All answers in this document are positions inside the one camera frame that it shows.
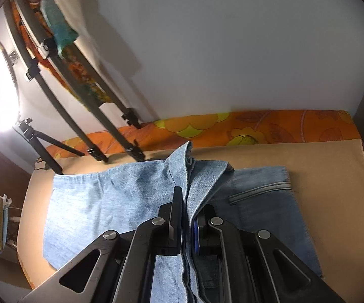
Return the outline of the light blue denim pants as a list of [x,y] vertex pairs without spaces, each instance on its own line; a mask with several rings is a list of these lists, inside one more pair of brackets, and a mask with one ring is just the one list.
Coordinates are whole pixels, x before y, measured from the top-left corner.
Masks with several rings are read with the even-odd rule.
[[239,230],[266,230],[315,274],[321,265],[283,166],[234,168],[193,158],[192,143],[165,159],[128,163],[92,174],[56,175],[43,229],[44,259],[62,268],[106,231],[136,230],[164,220],[176,253],[155,259],[152,302],[219,302],[215,256],[196,252],[194,220],[205,205]]

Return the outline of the orange floral bed sheet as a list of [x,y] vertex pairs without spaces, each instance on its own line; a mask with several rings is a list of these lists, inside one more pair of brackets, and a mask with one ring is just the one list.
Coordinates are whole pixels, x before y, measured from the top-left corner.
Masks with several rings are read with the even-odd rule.
[[212,148],[361,140],[348,112],[316,110],[186,116],[158,120],[141,129],[123,127],[121,132],[126,138],[137,140],[150,156],[159,157],[187,141],[194,148]]

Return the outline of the tall grey folded tripod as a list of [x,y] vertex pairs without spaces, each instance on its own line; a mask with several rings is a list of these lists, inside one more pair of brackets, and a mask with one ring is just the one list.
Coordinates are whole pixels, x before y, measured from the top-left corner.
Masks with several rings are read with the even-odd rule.
[[[128,153],[136,161],[143,161],[145,156],[136,142],[129,142],[124,135],[115,127],[115,125],[107,118],[107,116],[100,110],[97,103],[90,97],[87,90],[81,86],[73,75],[64,61],[59,57],[57,45],[53,37],[49,38],[40,22],[37,20],[34,11],[26,0],[6,0],[3,4],[3,10],[5,13],[7,28],[13,39],[16,51],[20,56],[26,67],[26,77],[29,81],[34,81],[41,88],[45,97],[50,101],[55,110],[64,119],[67,125],[78,135],[81,141],[86,144],[87,152],[93,156],[97,161],[107,162],[108,159],[106,154],[102,152],[99,147],[92,142],[87,134],[80,128],[71,115],[67,112],[65,107],[60,103],[54,92],[50,89],[46,80],[41,74],[41,69],[44,68],[36,57],[33,56],[31,51],[26,48],[24,39],[21,33],[15,25],[13,11],[11,9],[11,2],[14,2],[21,21],[24,24],[26,31],[34,42],[35,46],[41,53],[44,59],[47,59],[54,67],[54,69],[62,76],[66,84],[70,89],[84,102],[86,108],[97,121],[104,126],[109,134],[114,138],[117,143],[124,148],[125,152]],[[128,125],[135,127],[136,129],[141,128],[141,124],[138,120],[138,116],[134,109],[126,107],[123,102],[117,97],[117,95],[110,89],[106,81],[101,75],[95,70],[91,63],[87,60],[78,46],[75,43],[70,44],[70,48],[74,52],[77,59],[87,69],[88,73],[95,79],[97,85],[103,89],[109,97],[114,101],[116,107],[122,112],[122,119],[127,122]]]

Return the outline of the colourful cloth on tripod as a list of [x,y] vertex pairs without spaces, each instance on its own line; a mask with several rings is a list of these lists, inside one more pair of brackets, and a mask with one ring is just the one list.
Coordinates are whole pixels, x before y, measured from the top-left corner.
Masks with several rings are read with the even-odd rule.
[[[67,65],[73,77],[81,83],[83,88],[87,90],[88,95],[93,98],[98,107],[104,103],[114,103],[109,95],[97,85],[95,79],[88,73],[87,69],[81,64],[70,48],[70,44],[73,44],[79,35],[74,29],[72,29],[67,20],[65,20],[65,17],[55,3],[55,0],[26,1],[31,6],[37,20],[44,28],[48,37],[53,37],[55,39],[59,57]],[[11,9],[13,11],[15,25],[24,39],[26,48],[31,51],[33,56],[36,57],[44,68],[47,68],[50,71],[64,89],[66,89],[77,101],[87,108],[84,102],[82,102],[82,100],[70,89],[62,76],[54,69],[53,65],[47,59],[42,57],[41,53],[26,31],[14,2],[11,2]]]

